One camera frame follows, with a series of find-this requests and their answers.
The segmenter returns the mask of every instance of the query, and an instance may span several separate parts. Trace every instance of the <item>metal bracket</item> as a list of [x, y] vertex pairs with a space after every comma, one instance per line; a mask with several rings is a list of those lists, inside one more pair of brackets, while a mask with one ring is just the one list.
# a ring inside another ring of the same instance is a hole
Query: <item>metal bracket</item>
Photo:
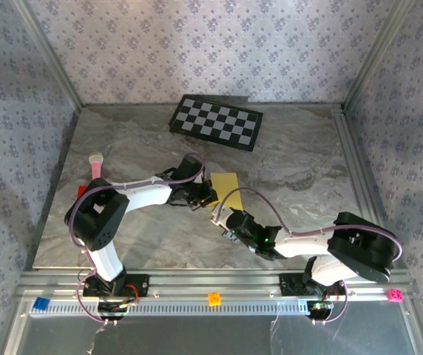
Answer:
[[[149, 290], [148, 274], [126, 274], [125, 285], [133, 285], [138, 290], [139, 297], [146, 297]], [[89, 277], [85, 281], [84, 297], [109, 297], [111, 293], [97, 277]], [[134, 297], [133, 288], [124, 287], [116, 297]]]
[[[298, 296], [316, 296], [319, 295], [318, 290], [315, 285], [309, 285], [302, 281], [303, 274], [289, 273], [289, 274], [279, 274], [279, 286], [280, 294], [283, 297], [298, 297]], [[327, 291], [328, 296], [342, 296], [345, 294], [345, 289], [339, 284], [339, 282], [334, 283], [332, 286], [325, 287], [321, 285], [321, 291]]]

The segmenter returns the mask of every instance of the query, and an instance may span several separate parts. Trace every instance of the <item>cable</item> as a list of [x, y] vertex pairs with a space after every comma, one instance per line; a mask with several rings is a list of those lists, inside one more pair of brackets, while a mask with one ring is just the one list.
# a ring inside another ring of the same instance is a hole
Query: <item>cable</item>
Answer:
[[229, 197], [234, 194], [236, 191], [240, 191], [240, 190], [246, 190], [246, 191], [250, 191], [253, 192], [254, 194], [256, 194], [257, 196], [261, 197], [264, 202], [266, 202], [269, 207], [271, 207], [272, 211], [274, 212], [274, 214], [276, 215], [277, 219], [279, 220], [280, 225], [282, 226], [282, 229], [284, 229], [284, 231], [286, 231], [287, 233], [291, 233], [291, 231], [287, 228], [287, 226], [285, 225], [284, 221], [282, 220], [282, 218], [280, 217], [279, 212], [276, 210], [276, 208], [274, 207], [274, 205], [272, 204], [272, 202], [270, 200], [268, 200], [268, 198], [266, 196], [264, 196], [263, 194], [261, 194], [260, 192], [256, 191], [255, 189], [252, 189], [251, 187], [237, 187], [236, 189], [231, 190], [226, 196], [225, 198], [223, 198], [223, 201], [221, 201], [220, 206], [218, 207], [218, 211], [217, 211], [217, 216], [214, 219], [214, 221], [217, 223], [218, 220], [220, 220], [220, 214], [221, 214], [221, 210], [223, 209], [223, 206], [225, 205], [226, 200], [229, 199]]
[[183, 158], [187, 158], [189, 156], [196, 156], [200, 159], [200, 162], [202, 163], [202, 166], [200, 167], [200, 170], [193, 176], [188, 177], [187, 179], [182, 179], [182, 180], [168, 180], [168, 181], [164, 181], [164, 180], [153, 180], [153, 181], [142, 181], [139, 183], [130, 183], [127, 185], [108, 185], [108, 186], [99, 186], [99, 187], [95, 187], [94, 189], [91, 189], [87, 192], [85, 192], [82, 196], [80, 196], [80, 198], [77, 200], [77, 202], [75, 203], [75, 205], [73, 206], [72, 209], [72, 213], [70, 214], [70, 218], [69, 218], [69, 222], [68, 222], [68, 226], [69, 226], [69, 233], [70, 233], [70, 239], [72, 241], [72, 243], [79, 247], [79, 248], [83, 248], [84, 246], [77, 242], [75, 240], [75, 236], [74, 236], [74, 232], [73, 232], [73, 221], [75, 219], [75, 216], [78, 212], [78, 209], [80, 208], [80, 205], [91, 195], [95, 194], [96, 192], [100, 192], [100, 191], [104, 191], [104, 190], [108, 190], [108, 189], [117, 189], [117, 190], [130, 190], [130, 189], [138, 189], [140, 187], [145, 187], [145, 186], [151, 186], [151, 185], [177, 185], [177, 184], [181, 184], [181, 183], [188, 183], [190, 181], [195, 180], [197, 177], [200, 176], [200, 174], [202, 173], [202, 171], [205, 169], [205, 159], [202, 157], [202, 155], [197, 154], [197, 153], [189, 153], [187, 155], [185, 155]]
[[335, 292], [335, 295], [336, 295], [336, 301], [338, 302], [338, 301], [339, 301], [339, 294], [338, 294], [338, 290], [336, 289], [336, 287], [335, 287], [335, 286], [331, 286], [331, 289]]
[[258, 195], [259, 197], [261, 197], [269, 205], [269, 207], [271, 207], [272, 211], [274, 212], [277, 219], [279, 220], [279, 223], [282, 226], [282, 229], [284, 229], [284, 231], [286, 231], [288, 234], [290, 234], [291, 237], [313, 237], [315, 235], [321, 235], [321, 234], [328, 233], [330, 231], [337, 231], [337, 230], [340, 230], [340, 229], [360, 229], [362, 231], [370, 231], [370, 232], [373, 232], [373, 233], [377, 233], [379, 235], [382, 235], [383, 237], [386, 237], [391, 242], [393, 242], [397, 246], [397, 249], [398, 249], [396, 256], [393, 258], [393, 262], [397, 261], [402, 256], [402, 244], [392, 234], [390, 234], [389, 232], [387, 232], [387, 231], [385, 231], [384, 229], [381, 229], [381, 228], [363, 226], [363, 225], [359, 225], [359, 224], [348, 224], [348, 225], [341, 225], [341, 226], [330, 226], [330, 227], [326, 227], [326, 228], [323, 228], [323, 229], [317, 229], [317, 230], [314, 230], [314, 231], [302, 231], [302, 232], [290, 231], [289, 228], [285, 225], [282, 218], [280, 217], [279, 212], [276, 210], [276, 208], [274, 207], [272, 202], [269, 201], [268, 198], [265, 197], [264, 195], [262, 195], [260, 192], [254, 190], [250, 187], [238, 187], [236, 189], [233, 189], [225, 196], [225, 198], [223, 198], [223, 201], [221, 201], [221, 204], [218, 207], [217, 216], [214, 219], [214, 221], [216, 223], [218, 222], [218, 220], [220, 220], [221, 210], [223, 209], [223, 206], [225, 205], [226, 200], [228, 200], [229, 197], [232, 194], [234, 194], [236, 191], [240, 191], [240, 190], [250, 191], [250, 192], [253, 192], [256, 195]]
[[77, 297], [77, 301], [78, 301], [78, 304], [80, 305], [80, 307], [81, 307], [81, 309], [83, 309], [84, 310], [84, 312], [87, 314], [87, 316], [90, 318], [90, 319], [92, 319], [92, 320], [95, 320], [96, 322], [99, 322], [99, 323], [105, 323], [105, 321], [104, 320], [102, 320], [101, 318], [97, 318], [97, 317], [95, 317], [93, 314], [91, 314], [89, 311], [88, 311], [88, 309], [87, 309], [87, 307], [85, 307], [85, 305], [84, 305], [84, 303], [81, 301], [81, 299], [80, 299], [80, 286], [81, 286], [81, 284], [82, 283], [84, 283], [89, 277], [93, 277], [93, 276], [95, 276], [96, 275], [96, 269], [95, 270], [93, 270], [92, 272], [90, 272], [87, 276], [85, 276], [83, 279], [81, 279], [80, 280], [80, 282], [77, 284], [77, 288], [76, 288], [76, 290], [75, 290], [75, 295], [76, 295], [76, 297]]
[[348, 308], [348, 287], [346, 286], [346, 282], [342, 280], [343, 288], [345, 289], [345, 303], [343, 304], [342, 310], [332, 319], [326, 319], [326, 323], [334, 322], [335, 320], [339, 319], [346, 311], [346, 308]]
[[81, 268], [80, 271], [78, 272], [78, 274], [77, 274], [77, 280], [78, 281], [80, 281], [80, 274], [81, 274], [81, 272], [82, 271], [85, 271], [85, 270], [89, 270], [89, 268]]
[[131, 283], [127, 283], [124, 287], [127, 287], [127, 288], [132, 288], [133, 289], [133, 291], [135, 292], [135, 296], [136, 296], [136, 300], [139, 300], [139, 292], [138, 292], [138, 289], [136, 288], [136, 286], [134, 286], [133, 284], [131, 284]]
[[291, 237], [313, 237], [315, 235], [325, 234], [330, 231], [338, 231], [340, 229], [360, 229], [362, 231], [370, 231], [372, 233], [377, 233], [379, 235], [382, 235], [383, 237], [386, 237], [397, 246], [397, 249], [398, 249], [397, 254], [393, 258], [392, 261], [395, 262], [402, 256], [402, 244], [392, 234], [390, 234], [389, 232], [381, 228], [363, 226], [361, 224], [347, 224], [347, 225], [341, 225], [341, 226], [331, 226], [331, 227], [326, 227], [323, 229], [316, 229], [314, 231], [291, 231], [289, 234], [291, 235]]
[[[81, 279], [78, 284], [77, 284], [77, 288], [75, 290], [75, 295], [77, 297], [77, 301], [78, 304], [81, 306], [81, 308], [84, 310], [84, 312], [87, 314], [87, 316], [92, 319], [95, 320], [96, 322], [101, 322], [101, 323], [105, 323], [106, 321], [95, 317], [93, 314], [91, 314], [88, 310], [87, 307], [85, 307], [85, 305], [83, 304], [83, 302], [81, 301], [80, 298], [80, 287], [82, 283], [85, 283], [85, 281], [89, 278], [89, 277], [94, 277], [97, 274], [97, 268], [95, 263], [93, 262], [92, 257], [89, 254], [88, 249], [81, 243], [77, 242], [75, 240], [75, 234], [73, 232], [73, 221], [75, 219], [75, 216], [78, 212], [78, 209], [80, 208], [80, 205], [91, 195], [95, 194], [96, 192], [100, 192], [100, 191], [104, 191], [107, 189], [118, 189], [118, 190], [124, 190], [124, 189], [137, 189], [140, 187], [145, 187], [145, 186], [151, 186], [151, 185], [176, 185], [176, 184], [180, 184], [180, 183], [188, 183], [190, 181], [195, 180], [197, 177], [200, 176], [200, 174], [204, 171], [205, 169], [205, 159], [203, 158], [202, 155], [198, 154], [198, 153], [189, 153], [187, 155], [185, 155], [183, 158], [187, 158], [190, 156], [196, 156], [200, 159], [200, 162], [202, 163], [200, 170], [193, 176], [188, 177], [187, 179], [182, 179], [182, 180], [168, 180], [168, 181], [164, 181], [164, 180], [153, 180], [153, 181], [143, 181], [140, 183], [130, 183], [128, 185], [108, 185], [108, 186], [99, 186], [99, 187], [95, 187], [94, 189], [91, 189], [85, 193], [82, 194], [82, 196], [80, 196], [80, 198], [75, 202], [75, 205], [73, 206], [72, 209], [72, 213], [70, 214], [70, 218], [69, 218], [69, 222], [68, 222], [68, 227], [69, 227], [69, 235], [70, 235], [70, 240], [72, 241], [73, 245], [81, 248], [82, 251], [87, 255], [87, 259], [90, 262], [90, 264], [93, 267], [92, 272], [90, 272], [87, 276], [85, 276], [83, 279]], [[138, 290], [133, 286], [133, 289], [135, 290], [135, 294], [136, 297], [138, 297]]]

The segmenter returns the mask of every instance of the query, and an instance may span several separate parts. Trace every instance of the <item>red wire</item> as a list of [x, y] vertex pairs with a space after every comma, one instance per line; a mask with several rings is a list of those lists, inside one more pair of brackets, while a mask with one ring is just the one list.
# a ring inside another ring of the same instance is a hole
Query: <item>red wire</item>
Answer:
[[338, 291], [336, 290], [336, 287], [335, 287], [335, 286], [331, 286], [331, 289], [332, 289], [333, 291], [335, 291], [336, 301], [338, 302], [338, 301], [339, 301], [339, 294], [338, 294]]
[[134, 292], [135, 292], [136, 299], [139, 300], [139, 292], [138, 292], [138, 289], [136, 288], [136, 286], [134, 286], [131, 283], [127, 283], [124, 287], [132, 288], [134, 290]]

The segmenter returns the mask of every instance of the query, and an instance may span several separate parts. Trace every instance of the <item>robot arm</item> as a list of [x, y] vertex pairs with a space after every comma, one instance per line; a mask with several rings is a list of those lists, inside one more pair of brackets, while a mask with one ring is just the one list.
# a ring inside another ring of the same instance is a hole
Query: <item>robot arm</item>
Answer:
[[[81, 204], [75, 214], [73, 231], [79, 241], [88, 249], [89, 256], [97, 269], [99, 280], [111, 291], [111, 294], [115, 294], [115, 290], [123, 287], [121, 280], [125, 269], [118, 258], [112, 239], [124, 214], [145, 206], [174, 204], [179, 200], [183, 200], [195, 208], [204, 207], [216, 201], [217, 195], [211, 188], [211, 182], [209, 180], [202, 181], [201, 177], [188, 183], [157, 184], [158, 181], [187, 179], [196, 175], [200, 168], [200, 161], [192, 157], [185, 157], [178, 168], [168, 169], [147, 180], [135, 181], [140, 185], [150, 182], [150, 185], [146, 184], [143, 187], [126, 190], [124, 193], [119, 193], [113, 188], [105, 189], [89, 196]], [[94, 179], [84, 193], [98, 187], [111, 185], [103, 178]], [[73, 206], [65, 216], [66, 224], [70, 220], [72, 210]]]
[[[178, 168], [136, 182], [150, 182], [150, 185], [126, 190], [126, 193], [120, 194], [102, 178], [94, 179], [88, 185], [85, 193], [98, 187], [102, 187], [102, 191], [91, 194], [81, 203], [73, 221], [73, 232], [88, 249], [97, 268], [98, 279], [107, 293], [116, 295], [124, 287], [126, 270], [112, 242], [123, 215], [150, 205], [175, 205], [179, 200], [196, 208], [216, 201], [217, 194], [210, 181], [196, 179], [183, 183], [187, 178], [196, 176], [200, 170], [200, 161], [185, 157]], [[157, 184], [165, 180], [175, 180], [177, 183]], [[73, 208], [67, 212], [65, 223], [69, 222]], [[377, 282], [389, 280], [394, 244], [377, 233], [348, 229], [335, 231], [333, 235], [295, 237], [280, 226], [261, 226], [246, 211], [223, 207], [218, 221], [216, 213], [212, 222], [224, 228], [229, 239], [240, 240], [264, 259], [311, 255], [304, 276], [308, 282], [317, 283], [317, 287], [328, 287], [336, 281], [358, 275]], [[378, 226], [349, 212], [340, 213], [335, 224], [372, 226], [380, 230]]]
[[[341, 229], [334, 233], [295, 237], [280, 226], [262, 227], [246, 211], [222, 208], [219, 220], [212, 222], [225, 229], [225, 236], [238, 239], [252, 252], [267, 260], [287, 259], [297, 255], [317, 256], [308, 262], [310, 278], [323, 286], [361, 276], [375, 282], [387, 282], [396, 245], [385, 236], [360, 229]], [[380, 227], [349, 212], [335, 220], [338, 225]]]

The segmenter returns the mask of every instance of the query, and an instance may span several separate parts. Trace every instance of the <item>chessboard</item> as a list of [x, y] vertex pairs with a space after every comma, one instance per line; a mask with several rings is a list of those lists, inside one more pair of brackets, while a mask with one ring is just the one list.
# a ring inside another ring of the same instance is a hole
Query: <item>chessboard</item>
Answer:
[[261, 112], [184, 95], [169, 122], [170, 132], [252, 152]]

